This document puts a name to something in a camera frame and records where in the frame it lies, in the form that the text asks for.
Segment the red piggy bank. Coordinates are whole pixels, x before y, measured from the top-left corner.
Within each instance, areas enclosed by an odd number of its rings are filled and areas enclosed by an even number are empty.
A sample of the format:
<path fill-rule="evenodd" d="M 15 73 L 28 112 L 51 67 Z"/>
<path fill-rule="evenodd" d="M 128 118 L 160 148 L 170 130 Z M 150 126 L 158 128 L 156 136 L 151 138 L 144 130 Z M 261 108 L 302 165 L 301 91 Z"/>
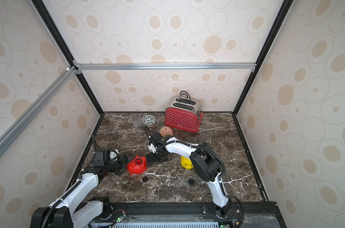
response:
<path fill-rule="evenodd" d="M 127 170 L 129 171 L 130 175 L 133 174 L 142 174 L 147 170 L 147 163 L 146 158 L 136 156 L 128 165 Z"/>

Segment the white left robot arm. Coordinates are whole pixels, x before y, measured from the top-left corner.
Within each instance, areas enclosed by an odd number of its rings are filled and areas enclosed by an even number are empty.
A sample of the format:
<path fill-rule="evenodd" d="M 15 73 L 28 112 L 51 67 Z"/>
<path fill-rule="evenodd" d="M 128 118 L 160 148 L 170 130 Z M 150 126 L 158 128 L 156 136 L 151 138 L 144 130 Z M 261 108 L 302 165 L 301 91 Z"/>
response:
<path fill-rule="evenodd" d="M 30 224 L 32 228 L 83 228 L 96 217 L 102 220 L 111 218 L 113 207 L 106 197 L 92 199 L 81 209 L 77 207 L 108 174 L 122 175 L 136 156 L 100 149 L 94 136 L 92 141 L 94 155 L 82 171 L 81 178 L 48 207 L 34 211 Z"/>

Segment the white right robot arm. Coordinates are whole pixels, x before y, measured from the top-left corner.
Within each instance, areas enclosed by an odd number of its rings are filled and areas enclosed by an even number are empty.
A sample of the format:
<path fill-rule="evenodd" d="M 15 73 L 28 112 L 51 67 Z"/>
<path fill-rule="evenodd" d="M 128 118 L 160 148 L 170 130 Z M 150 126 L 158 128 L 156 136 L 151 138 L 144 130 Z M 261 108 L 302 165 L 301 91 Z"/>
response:
<path fill-rule="evenodd" d="M 146 155 L 148 165 L 167 162 L 171 154 L 183 156 L 191 161 L 196 174 L 208 184 L 213 203 L 216 205 L 214 212 L 219 218 L 226 218 L 231 212 L 231 199 L 235 199 L 241 205 L 236 196 L 230 196 L 225 191 L 222 180 L 226 173 L 225 165 L 206 142 L 187 143 L 171 135 L 161 136 L 158 132 L 151 133 L 149 129 L 146 129 L 145 133 L 149 140 L 148 148 L 151 151 Z"/>

